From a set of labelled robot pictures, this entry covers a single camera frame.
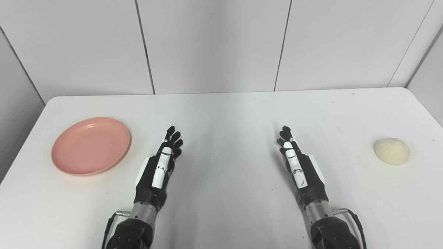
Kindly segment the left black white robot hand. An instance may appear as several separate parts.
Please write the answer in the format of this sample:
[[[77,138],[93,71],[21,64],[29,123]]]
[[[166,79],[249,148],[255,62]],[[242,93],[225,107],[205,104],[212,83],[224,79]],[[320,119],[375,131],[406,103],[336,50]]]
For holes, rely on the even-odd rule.
[[[134,203],[151,204],[160,210],[167,200],[167,185],[175,169],[175,161],[182,154],[183,140],[175,126],[166,130],[165,138],[156,154],[149,158],[135,188]]]

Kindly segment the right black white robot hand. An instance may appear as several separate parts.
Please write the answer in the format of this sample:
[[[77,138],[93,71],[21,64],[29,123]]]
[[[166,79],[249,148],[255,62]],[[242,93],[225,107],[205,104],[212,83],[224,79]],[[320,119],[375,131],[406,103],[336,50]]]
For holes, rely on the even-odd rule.
[[[284,163],[296,187],[296,202],[300,207],[311,203],[329,201],[325,185],[308,155],[297,144],[291,128],[283,126],[277,143]]]

